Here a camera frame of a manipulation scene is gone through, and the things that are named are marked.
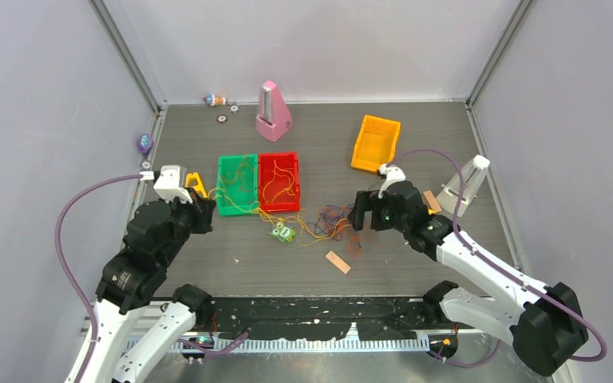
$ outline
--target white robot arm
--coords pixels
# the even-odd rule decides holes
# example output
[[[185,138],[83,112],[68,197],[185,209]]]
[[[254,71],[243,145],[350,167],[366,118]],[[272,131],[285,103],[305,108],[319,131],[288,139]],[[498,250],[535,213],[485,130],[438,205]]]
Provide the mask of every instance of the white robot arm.
[[[429,214],[421,193],[397,166],[383,164],[378,174],[385,182],[379,191],[357,193],[347,217],[351,226],[361,230],[365,213],[371,211],[370,227],[375,231],[400,231],[415,251],[459,271],[493,298],[478,297],[444,281],[424,296],[440,315],[512,345],[528,367],[544,376],[552,375],[587,342],[587,327],[549,302],[559,302],[582,319],[572,289],[530,278],[478,245],[449,218]]]
[[[184,187],[187,170],[181,166],[141,174],[141,180],[155,181],[160,199],[137,208],[123,238],[125,247],[105,265],[96,290],[97,339],[88,332],[66,382],[141,382],[196,320],[205,322],[212,316],[210,295],[184,285],[173,295],[168,312],[121,357],[132,329],[190,234],[212,230],[216,207],[215,201]],[[91,346],[89,363],[83,366]]]

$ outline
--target dark gray floor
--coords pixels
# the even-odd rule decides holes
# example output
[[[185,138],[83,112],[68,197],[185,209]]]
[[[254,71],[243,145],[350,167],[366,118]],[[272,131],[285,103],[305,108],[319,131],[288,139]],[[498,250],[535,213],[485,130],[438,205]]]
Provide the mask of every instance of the dark gray floor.
[[[215,186],[221,155],[260,152],[297,152],[306,220],[314,220],[326,204],[353,203],[356,191],[367,189],[377,177],[350,167],[354,142],[363,116],[370,114],[402,122],[397,152],[440,148],[459,163],[477,151],[464,109],[458,103],[291,105],[294,127],[272,143],[255,131],[255,106],[239,113],[226,107],[171,106],[158,144],[155,165],[181,164],[198,172],[207,189]],[[220,114],[228,117],[218,124]],[[398,163],[421,191],[438,193],[455,171],[434,154],[408,156]],[[155,199],[150,191],[147,200]],[[478,199],[460,225],[493,254],[511,263],[492,194],[483,185]],[[194,235],[168,269],[158,296],[169,296],[185,283],[196,284],[214,296],[223,295],[422,295],[448,279],[478,293],[457,272],[434,263],[404,246],[393,231],[367,230],[362,253],[347,256],[345,243],[327,240],[303,247],[269,236],[270,226],[257,216],[213,219],[215,230]],[[303,237],[303,242],[310,239]],[[352,269],[347,275],[325,259],[339,254]]]

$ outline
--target green tray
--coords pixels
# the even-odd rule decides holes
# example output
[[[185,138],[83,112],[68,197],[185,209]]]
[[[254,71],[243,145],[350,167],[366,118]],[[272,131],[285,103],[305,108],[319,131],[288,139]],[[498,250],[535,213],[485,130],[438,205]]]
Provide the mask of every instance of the green tray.
[[[256,154],[219,157],[215,193],[219,215],[251,214],[259,206],[257,167]]]

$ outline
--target orange bin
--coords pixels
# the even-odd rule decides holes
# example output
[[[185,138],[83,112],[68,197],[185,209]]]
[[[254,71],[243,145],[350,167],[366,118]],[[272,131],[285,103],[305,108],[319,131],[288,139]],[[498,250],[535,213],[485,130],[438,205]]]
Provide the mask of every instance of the orange bin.
[[[396,156],[400,134],[401,123],[398,121],[367,115],[363,117],[351,167],[376,172],[379,165],[389,163]]]

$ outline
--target red tray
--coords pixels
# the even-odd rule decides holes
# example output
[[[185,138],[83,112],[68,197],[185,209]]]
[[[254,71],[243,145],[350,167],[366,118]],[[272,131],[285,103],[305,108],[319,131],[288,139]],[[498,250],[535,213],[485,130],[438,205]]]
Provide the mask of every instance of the red tray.
[[[297,153],[259,154],[259,208],[268,212],[299,211]]]

